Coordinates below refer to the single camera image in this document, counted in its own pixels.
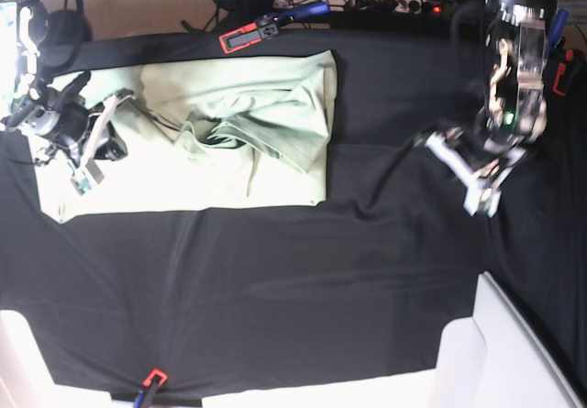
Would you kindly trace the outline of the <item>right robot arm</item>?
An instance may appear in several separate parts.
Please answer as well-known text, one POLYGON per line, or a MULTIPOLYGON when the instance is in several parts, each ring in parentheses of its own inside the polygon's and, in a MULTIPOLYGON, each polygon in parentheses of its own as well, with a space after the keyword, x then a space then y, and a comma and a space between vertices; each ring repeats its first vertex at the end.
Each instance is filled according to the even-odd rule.
POLYGON ((1 0, 1 130, 45 140, 31 166, 46 166, 58 154, 75 170, 127 156, 126 143, 105 119, 106 104, 88 108, 83 101, 91 72, 61 90, 52 85, 73 66, 84 41, 84 1, 73 1, 74 10, 54 22, 41 0, 1 0))

